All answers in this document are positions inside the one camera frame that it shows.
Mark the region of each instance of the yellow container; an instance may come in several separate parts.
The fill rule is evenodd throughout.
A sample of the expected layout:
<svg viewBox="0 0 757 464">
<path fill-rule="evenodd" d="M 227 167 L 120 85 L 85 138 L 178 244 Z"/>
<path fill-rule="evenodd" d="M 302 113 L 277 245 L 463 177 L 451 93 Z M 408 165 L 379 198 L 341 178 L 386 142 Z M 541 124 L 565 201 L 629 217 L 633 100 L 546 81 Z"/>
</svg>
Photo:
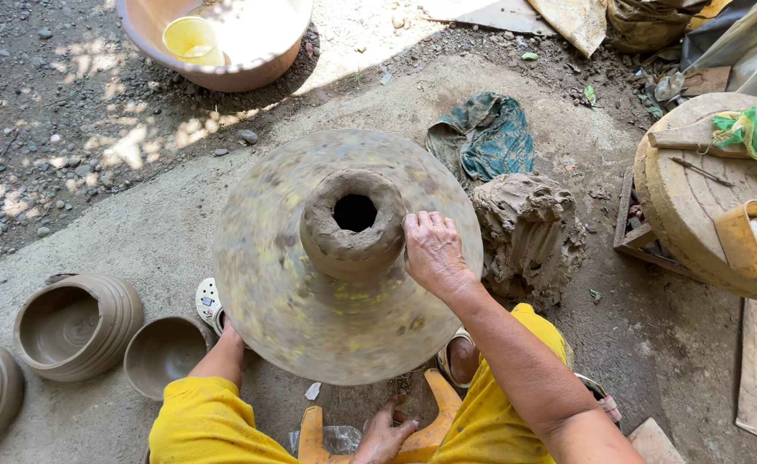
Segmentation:
<svg viewBox="0 0 757 464">
<path fill-rule="evenodd" d="M 726 211 L 714 218 L 728 266 L 744 278 L 757 278 L 757 240 L 751 219 L 757 217 L 757 200 Z"/>
<path fill-rule="evenodd" d="M 180 61 L 203 66 L 224 66 L 218 36 L 209 21 L 198 16 L 176 19 L 164 29 L 164 45 Z"/>
</svg>

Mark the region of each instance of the plastic stool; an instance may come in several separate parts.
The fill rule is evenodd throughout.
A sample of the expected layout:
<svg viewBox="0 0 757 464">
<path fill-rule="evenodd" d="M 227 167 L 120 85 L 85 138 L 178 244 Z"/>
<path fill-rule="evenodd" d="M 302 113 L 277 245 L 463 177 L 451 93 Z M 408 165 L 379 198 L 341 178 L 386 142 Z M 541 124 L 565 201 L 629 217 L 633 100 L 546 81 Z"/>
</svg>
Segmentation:
<svg viewBox="0 0 757 464">
<path fill-rule="evenodd" d="M 439 405 L 439 415 L 432 424 L 415 432 L 404 442 L 402 450 L 391 464 L 409 462 L 427 462 L 433 458 L 435 450 L 447 435 L 453 417 L 462 400 L 445 380 L 438 369 L 425 371 L 425 379 L 430 385 L 435 402 Z M 301 464 L 347 464 L 352 454 L 330 454 L 324 449 L 322 436 L 322 408 L 310 406 L 304 410 L 301 418 L 301 437 L 299 438 L 299 462 Z"/>
</svg>

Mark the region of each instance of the clay residue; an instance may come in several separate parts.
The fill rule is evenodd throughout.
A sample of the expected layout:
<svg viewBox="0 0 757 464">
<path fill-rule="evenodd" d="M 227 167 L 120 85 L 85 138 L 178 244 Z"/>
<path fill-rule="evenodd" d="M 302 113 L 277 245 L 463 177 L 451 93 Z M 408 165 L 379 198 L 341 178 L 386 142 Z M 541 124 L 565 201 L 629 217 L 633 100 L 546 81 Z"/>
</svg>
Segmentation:
<svg viewBox="0 0 757 464">
<path fill-rule="evenodd" d="M 471 195 L 482 227 L 482 281 L 511 299 L 559 302 L 585 258 L 585 229 L 568 190 L 544 176 L 504 174 Z"/>
</svg>

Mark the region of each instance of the yellow cup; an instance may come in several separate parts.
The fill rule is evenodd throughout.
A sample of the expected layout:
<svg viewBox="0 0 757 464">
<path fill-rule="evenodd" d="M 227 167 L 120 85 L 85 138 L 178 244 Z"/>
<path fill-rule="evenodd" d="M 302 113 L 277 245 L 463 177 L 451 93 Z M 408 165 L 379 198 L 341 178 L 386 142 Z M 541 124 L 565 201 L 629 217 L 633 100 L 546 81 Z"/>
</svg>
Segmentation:
<svg viewBox="0 0 757 464">
<path fill-rule="evenodd" d="M 224 66 L 218 37 L 202 17 L 184 16 L 169 23 L 164 29 L 164 45 L 185 63 Z"/>
</svg>

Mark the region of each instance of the concrete floor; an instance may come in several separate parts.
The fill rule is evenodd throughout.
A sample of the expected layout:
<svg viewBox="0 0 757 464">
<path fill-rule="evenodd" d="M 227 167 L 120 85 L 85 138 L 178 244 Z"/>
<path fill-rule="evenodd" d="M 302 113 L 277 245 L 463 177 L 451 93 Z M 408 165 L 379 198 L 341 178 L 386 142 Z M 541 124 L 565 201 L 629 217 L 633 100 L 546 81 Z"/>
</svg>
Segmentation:
<svg viewBox="0 0 757 464">
<path fill-rule="evenodd" d="M 416 87 L 420 82 L 422 90 Z M 425 127 L 463 98 L 493 90 L 525 108 L 537 148 L 536 167 L 569 185 L 588 237 L 588 258 L 549 319 L 577 356 L 577 371 L 596 379 L 620 404 L 626 433 L 653 416 L 690 462 L 757 462 L 757 437 L 735 427 L 740 346 L 740 300 L 720 290 L 646 266 L 611 248 L 621 173 L 632 162 L 641 131 L 600 111 L 574 107 L 530 78 L 483 58 L 440 58 L 415 76 L 393 79 L 350 98 L 284 114 L 257 153 L 244 148 L 199 158 L 150 183 L 101 202 L 71 226 L 0 260 L 0 344 L 11 351 L 17 311 L 57 272 L 107 272 L 130 281 L 145 320 L 195 315 L 192 292 L 212 274 L 216 221 L 237 179 L 275 146 L 313 131 L 361 127 L 419 145 Z M 582 176 L 564 167 L 576 164 Z M 602 187 L 610 201 L 586 192 Z M 593 305 L 588 289 L 604 300 Z M 160 404 L 146 400 L 115 368 L 85 382 L 45 381 L 24 369 L 21 413 L 0 438 L 1 463 L 139 462 Z M 361 428 L 394 391 L 381 382 L 323 385 L 317 401 L 303 393 L 311 381 L 250 355 L 241 397 L 255 408 L 258 427 L 287 444 L 302 412 L 318 404 L 325 424 Z M 421 372 L 411 379 L 409 414 L 422 426 L 435 401 Z"/>
</svg>

